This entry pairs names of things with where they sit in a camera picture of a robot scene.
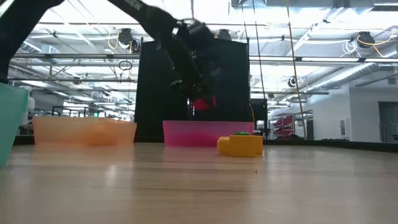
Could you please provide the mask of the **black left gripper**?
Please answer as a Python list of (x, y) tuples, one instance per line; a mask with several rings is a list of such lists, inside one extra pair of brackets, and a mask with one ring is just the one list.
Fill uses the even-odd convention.
[(213, 52), (216, 39), (208, 26), (197, 19), (173, 19), (173, 47), (169, 58), (178, 79), (170, 85), (179, 88), (188, 99), (195, 100), (204, 93), (218, 98), (221, 90), (221, 70), (212, 71), (216, 60)]

